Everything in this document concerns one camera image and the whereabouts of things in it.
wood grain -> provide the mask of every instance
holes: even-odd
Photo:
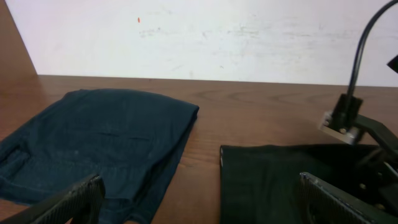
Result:
[[[0,91],[36,76],[5,0],[0,0]]]
[[[153,223],[218,223],[221,144],[258,146],[338,142],[317,129],[345,86],[39,76],[0,94],[0,139],[78,89],[130,88],[200,107],[180,164]],[[361,114],[398,133],[398,88],[358,87]],[[0,200],[0,220],[24,207]]]

black garment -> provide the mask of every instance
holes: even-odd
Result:
[[[302,223],[295,201],[300,172],[342,188],[348,170],[375,146],[222,146],[220,223]]]
[[[34,204],[99,173],[100,223],[150,223],[198,106],[133,90],[79,90],[0,143],[0,197]]]

wooden table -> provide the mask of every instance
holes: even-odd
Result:
[[[0,89],[0,139],[78,89],[130,88],[200,107],[178,169],[153,223],[218,223],[221,144],[260,146],[338,142],[317,129],[345,86],[38,76]],[[358,87],[361,114],[398,133],[398,88]],[[0,200],[0,220],[25,207]]]

white wall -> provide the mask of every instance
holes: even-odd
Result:
[[[38,74],[348,83],[388,0],[7,0]],[[398,86],[398,6],[376,24],[359,85]]]

denim fabric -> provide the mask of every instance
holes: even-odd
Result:
[[[100,223],[150,223],[198,109],[134,90],[67,93],[0,143],[0,197],[34,204],[99,173]]]

